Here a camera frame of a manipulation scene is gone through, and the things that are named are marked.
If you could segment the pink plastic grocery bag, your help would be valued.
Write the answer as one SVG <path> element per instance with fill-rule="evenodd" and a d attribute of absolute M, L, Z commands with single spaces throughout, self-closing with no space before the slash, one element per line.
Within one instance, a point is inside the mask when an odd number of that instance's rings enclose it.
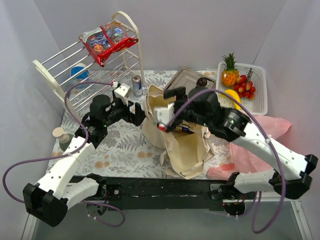
<path fill-rule="evenodd" d="M 291 122 L 277 117 L 257 115 L 255 117 L 268 135 L 277 139 L 284 135 L 292 126 Z M 270 170 L 272 167 L 259 157 L 233 143 L 229 145 L 230 163 L 221 166 L 211 167 L 207 170 L 206 176 L 214 180 L 227 180 L 234 172 L 257 173 Z"/>

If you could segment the red snack bag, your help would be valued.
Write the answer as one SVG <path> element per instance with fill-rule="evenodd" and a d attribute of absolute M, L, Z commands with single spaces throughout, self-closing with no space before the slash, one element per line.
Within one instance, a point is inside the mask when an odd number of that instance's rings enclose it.
<path fill-rule="evenodd" d="M 88 53 L 101 67 L 111 54 L 120 52 L 139 42 L 138 38 L 129 37 L 126 30 L 117 22 L 111 22 L 83 32 L 79 36 Z"/>

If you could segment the toy banana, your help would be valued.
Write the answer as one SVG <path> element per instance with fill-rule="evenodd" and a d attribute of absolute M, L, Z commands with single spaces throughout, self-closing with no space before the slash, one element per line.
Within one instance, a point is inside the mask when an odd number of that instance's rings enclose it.
<path fill-rule="evenodd" d="M 232 98 L 234 98 L 238 103 L 241 103 L 241 99 L 240 99 L 240 96 L 239 94 L 232 90 L 232 89 L 227 89 L 224 91 L 227 95 L 231 96 Z M 233 105 L 234 107 L 237 109 L 237 110 L 241 110 L 242 108 L 236 103 L 233 101 Z"/>

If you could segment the cream metal shoe rack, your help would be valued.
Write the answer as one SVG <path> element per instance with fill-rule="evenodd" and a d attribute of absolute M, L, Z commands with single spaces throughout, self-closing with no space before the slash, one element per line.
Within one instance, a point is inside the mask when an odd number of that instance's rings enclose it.
<path fill-rule="evenodd" d="M 69 108 L 77 119 L 81 118 L 81 111 L 89 106 L 93 97 L 111 91 L 110 86 L 103 83 L 115 81 L 129 85 L 134 75 L 139 75 L 142 83 L 146 82 L 140 42 L 134 45 L 134 49 L 127 48 L 113 53 L 104 67 L 95 62 L 81 40 L 46 60 L 35 59 L 32 63 L 61 105 L 69 103 Z M 78 79 L 84 73 L 88 76 Z M 65 98 L 68 88 L 78 81 L 83 83 L 90 80 L 100 82 L 101 85 L 89 84 Z"/>

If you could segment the red toy fruit with stem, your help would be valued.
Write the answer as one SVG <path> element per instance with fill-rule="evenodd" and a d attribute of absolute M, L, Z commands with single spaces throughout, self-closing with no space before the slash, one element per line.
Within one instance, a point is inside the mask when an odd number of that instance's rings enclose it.
<path fill-rule="evenodd" d="M 247 74 L 243 74 L 236 79 L 233 90 L 240 98 L 246 98 L 249 100 L 253 100 L 255 98 L 256 87 L 252 82 L 253 73 L 253 69 L 250 68 Z"/>

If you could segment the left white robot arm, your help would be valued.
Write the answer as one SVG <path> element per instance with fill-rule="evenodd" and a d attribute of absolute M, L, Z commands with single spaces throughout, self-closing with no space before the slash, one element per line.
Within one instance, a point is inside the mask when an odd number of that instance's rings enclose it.
<path fill-rule="evenodd" d="M 81 125 L 62 157 L 36 184 L 28 183 L 22 193 L 27 212 L 51 227 L 65 218 L 67 211 L 86 198 L 106 200 L 110 196 L 107 180 L 90 173 L 69 186 L 76 170 L 91 155 L 108 134 L 108 127 L 124 120 L 139 126 L 145 118 L 141 105 L 119 97 L 101 94 L 93 98 Z"/>

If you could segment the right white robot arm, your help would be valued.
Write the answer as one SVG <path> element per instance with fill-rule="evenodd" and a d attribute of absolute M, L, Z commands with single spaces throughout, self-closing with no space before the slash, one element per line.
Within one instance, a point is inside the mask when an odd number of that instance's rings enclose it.
<path fill-rule="evenodd" d="M 154 121 L 165 132 L 174 130 L 182 122 L 207 127 L 214 136 L 248 150 L 272 167 L 262 172 L 232 173 L 222 188 L 230 198 L 274 191 L 287 199 L 299 199 L 310 189 L 313 180 L 310 174 L 318 158 L 296 153 L 268 136 L 245 108 L 222 107 L 218 93 L 219 90 L 204 86 L 195 87 L 189 94 L 184 87 L 166 90 L 163 97 L 175 97 L 175 100 L 155 108 Z"/>

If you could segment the blue energy drink can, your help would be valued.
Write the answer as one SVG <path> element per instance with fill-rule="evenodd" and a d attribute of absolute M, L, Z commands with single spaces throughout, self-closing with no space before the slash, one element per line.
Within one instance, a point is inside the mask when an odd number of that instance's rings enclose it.
<path fill-rule="evenodd" d="M 131 78 L 131 82 L 132 82 L 132 91 L 133 94 L 136 97 L 141 97 L 143 95 L 143 89 L 142 89 L 142 80 L 141 77 L 139 75 L 134 75 Z"/>

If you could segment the beige canvas tote bag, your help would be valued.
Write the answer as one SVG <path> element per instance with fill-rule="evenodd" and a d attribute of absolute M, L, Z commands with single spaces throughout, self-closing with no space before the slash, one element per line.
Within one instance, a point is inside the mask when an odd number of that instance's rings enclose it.
<path fill-rule="evenodd" d="M 165 107 L 173 102 L 174 98 L 164 99 L 164 90 L 151 84 L 143 100 L 145 119 L 142 123 L 142 134 L 150 143 L 163 150 L 159 157 L 160 165 L 164 161 L 171 164 L 172 169 L 163 167 L 165 173 L 172 177 L 192 179 L 199 176 L 204 170 L 204 164 L 215 155 L 213 143 L 209 137 L 209 129 L 194 123 L 182 122 L 191 132 L 176 129 L 163 132 L 157 128 L 154 121 L 153 109 Z"/>

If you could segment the toy pineapple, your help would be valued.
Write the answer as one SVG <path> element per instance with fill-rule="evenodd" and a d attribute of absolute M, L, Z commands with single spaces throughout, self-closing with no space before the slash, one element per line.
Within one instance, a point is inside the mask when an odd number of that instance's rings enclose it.
<path fill-rule="evenodd" d="M 234 53 L 223 55 L 223 72 L 221 73 L 221 83 L 225 87 L 233 87 L 239 77 L 239 71 L 236 68 L 236 61 Z"/>

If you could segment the dark purple toy plum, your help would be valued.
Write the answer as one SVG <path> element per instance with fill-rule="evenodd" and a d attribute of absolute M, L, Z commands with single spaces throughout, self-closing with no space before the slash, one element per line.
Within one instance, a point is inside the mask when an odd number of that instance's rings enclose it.
<path fill-rule="evenodd" d="M 207 83 L 208 83 L 208 81 L 205 77 L 200 77 L 196 82 L 196 86 L 197 87 L 206 87 Z"/>

